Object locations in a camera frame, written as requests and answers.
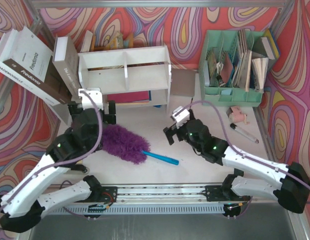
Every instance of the blue duster handle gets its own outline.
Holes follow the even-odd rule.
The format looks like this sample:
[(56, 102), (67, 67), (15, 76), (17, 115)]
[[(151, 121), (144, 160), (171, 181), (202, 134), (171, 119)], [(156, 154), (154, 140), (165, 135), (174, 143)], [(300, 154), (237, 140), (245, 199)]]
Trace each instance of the blue duster handle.
[(162, 155), (158, 155), (158, 154), (155, 154), (155, 153), (151, 153), (151, 152), (148, 152), (148, 151), (142, 151), (143, 154), (147, 155), (147, 156), (151, 156), (153, 158), (156, 158), (156, 159), (159, 159), (159, 160), (162, 160), (164, 162), (167, 162), (169, 164), (174, 164), (174, 165), (178, 165), (180, 163), (180, 161), (174, 159), (174, 158), (170, 158), (170, 157), (167, 157), (167, 156), (162, 156)]

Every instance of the gray floor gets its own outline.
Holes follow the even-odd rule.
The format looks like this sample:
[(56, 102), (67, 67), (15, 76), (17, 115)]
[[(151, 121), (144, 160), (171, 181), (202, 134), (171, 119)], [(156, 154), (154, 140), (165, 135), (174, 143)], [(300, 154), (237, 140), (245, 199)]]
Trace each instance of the gray floor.
[(45, 217), (32, 240), (295, 240), (285, 209), (255, 203), (237, 220), (213, 214), (112, 215), (103, 220)]

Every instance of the green file organizer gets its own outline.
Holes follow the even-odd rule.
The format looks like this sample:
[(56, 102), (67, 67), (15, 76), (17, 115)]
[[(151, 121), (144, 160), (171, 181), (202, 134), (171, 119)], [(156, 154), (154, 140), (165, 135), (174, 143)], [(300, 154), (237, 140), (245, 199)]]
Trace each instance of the green file organizer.
[[(246, 41), (248, 49), (252, 50), (254, 41), (263, 36), (261, 31), (246, 31)], [(208, 53), (215, 48), (215, 57), (219, 61), (223, 51), (228, 52), (230, 60), (233, 62), (239, 41), (238, 31), (231, 30), (208, 30), (206, 32), (203, 48), (199, 59), (199, 83), (201, 99), (210, 101), (216, 106), (241, 106), (258, 107), (262, 101), (263, 92), (249, 89), (244, 91), (238, 87), (206, 87), (204, 82), (204, 64), (208, 58)], [(221, 91), (230, 90), (230, 95), (222, 95)]]

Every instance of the purple feather duster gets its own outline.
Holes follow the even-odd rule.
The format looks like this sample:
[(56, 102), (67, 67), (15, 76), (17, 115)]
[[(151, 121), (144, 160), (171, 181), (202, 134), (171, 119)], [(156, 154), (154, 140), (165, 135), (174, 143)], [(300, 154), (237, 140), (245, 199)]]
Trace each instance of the purple feather duster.
[(120, 125), (108, 125), (103, 129), (102, 149), (121, 159), (140, 164), (147, 156), (142, 151), (151, 150), (150, 143), (144, 138)]

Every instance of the book spine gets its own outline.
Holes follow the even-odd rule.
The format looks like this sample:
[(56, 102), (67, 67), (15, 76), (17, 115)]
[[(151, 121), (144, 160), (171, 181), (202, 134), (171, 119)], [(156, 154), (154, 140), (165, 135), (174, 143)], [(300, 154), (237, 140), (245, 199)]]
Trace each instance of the book spine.
[(56, 70), (58, 71), (60, 77), (63, 79), (68, 90), (73, 97), (78, 97), (79, 89), (81, 88), (79, 80), (71, 69), (67, 66), (64, 61), (54, 61), (53, 62)]
[(47, 94), (45, 91), (37, 87), (35, 84), (31, 83), (29, 80), (24, 78), (22, 75), (17, 73), (14, 69), (8, 67), (6, 64), (0, 61), (0, 73), (13, 80), (17, 84), (21, 85), (26, 90), (30, 91), (37, 97), (43, 99), (47, 104), (52, 106), (60, 104), (57, 99)]
[(52, 99), (55, 99), (59, 101), (61, 104), (65, 104), (68, 102), (67, 97), (63, 96), (56, 90), (52, 89), (49, 85), (45, 84), (45, 82), (38, 79), (36, 76), (34, 76), (31, 72), (29, 72), (27, 69), (22, 67), (20, 64), (18, 64), (13, 59), (8, 59), (3, 62), (8, 68), (14, 69), (19, 75), (23, 76), (23, 78), (28, 81), (30, 84), (35, 85), (37, 88), (41, 89), (45, 93), (51, 96)]

